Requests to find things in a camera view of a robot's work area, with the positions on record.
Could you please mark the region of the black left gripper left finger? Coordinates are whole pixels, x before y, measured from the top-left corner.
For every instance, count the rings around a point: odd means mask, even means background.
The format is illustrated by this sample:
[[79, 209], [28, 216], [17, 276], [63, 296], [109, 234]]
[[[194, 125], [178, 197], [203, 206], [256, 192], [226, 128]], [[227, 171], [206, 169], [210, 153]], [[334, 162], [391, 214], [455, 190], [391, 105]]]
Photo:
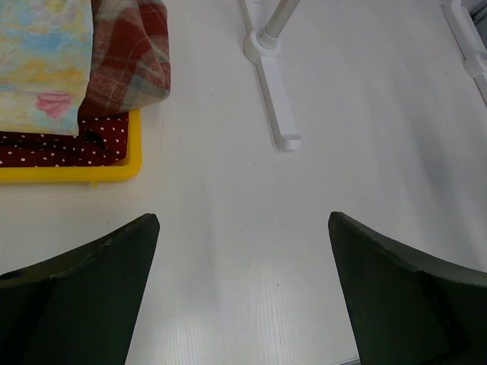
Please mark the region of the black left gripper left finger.
[[124, 364], [160, 224], [144, 214], [1, 276], [3, 364]]

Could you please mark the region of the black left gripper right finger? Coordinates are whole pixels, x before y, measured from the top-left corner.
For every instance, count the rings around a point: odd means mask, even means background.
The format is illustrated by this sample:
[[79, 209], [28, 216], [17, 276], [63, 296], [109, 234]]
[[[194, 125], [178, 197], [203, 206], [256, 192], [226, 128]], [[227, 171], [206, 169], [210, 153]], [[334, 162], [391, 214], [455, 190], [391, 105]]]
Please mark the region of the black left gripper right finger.
[[486, 274], [384, 236], [342, 212], [328, 220], [362, 364], [484, 364]]

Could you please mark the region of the red plaid skirt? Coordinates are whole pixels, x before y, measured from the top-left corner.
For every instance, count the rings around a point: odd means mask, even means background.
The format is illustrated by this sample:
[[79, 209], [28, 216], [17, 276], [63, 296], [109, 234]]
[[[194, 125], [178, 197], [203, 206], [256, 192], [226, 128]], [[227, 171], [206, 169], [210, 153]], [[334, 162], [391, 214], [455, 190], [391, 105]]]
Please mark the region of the red plaid skirt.
[[92, 1], [91, 74], [79, 118], [111, 116], [166, 100], [171, 67], [162, 1]]

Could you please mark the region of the pastel floral skirt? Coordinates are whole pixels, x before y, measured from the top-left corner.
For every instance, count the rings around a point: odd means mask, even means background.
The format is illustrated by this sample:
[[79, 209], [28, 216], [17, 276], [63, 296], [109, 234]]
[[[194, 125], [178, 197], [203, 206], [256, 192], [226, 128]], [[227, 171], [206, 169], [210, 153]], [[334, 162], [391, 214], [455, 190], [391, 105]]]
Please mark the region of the pastel floral skirt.
[[89, 1], [1, 3], [1, 130], [78, 134], [91, 70]]

